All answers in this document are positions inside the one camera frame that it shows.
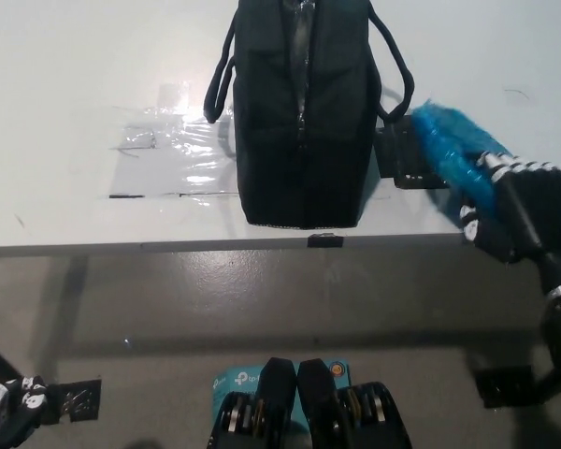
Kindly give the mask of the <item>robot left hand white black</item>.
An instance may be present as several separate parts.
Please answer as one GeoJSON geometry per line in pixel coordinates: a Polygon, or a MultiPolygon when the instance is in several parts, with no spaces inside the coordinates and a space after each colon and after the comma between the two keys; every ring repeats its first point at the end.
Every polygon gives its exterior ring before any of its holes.
{"type": "Polygon", "coordinates": [[[55,397],[40,376],[0,384],[0,448],[18,448],[43,426],[60,423],[55,397]]]}

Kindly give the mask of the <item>robot right hand white black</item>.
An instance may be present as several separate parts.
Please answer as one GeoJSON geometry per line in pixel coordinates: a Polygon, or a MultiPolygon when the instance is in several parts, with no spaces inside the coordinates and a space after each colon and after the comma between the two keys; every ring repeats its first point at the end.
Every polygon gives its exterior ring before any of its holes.
{"type": "Polygon", "coordinates": [[[561,169],[490,152],[476,165],[490,182],[492,208],[471,199],[462,205],[466,240],[503,263],[561,254],[561,169]]]}

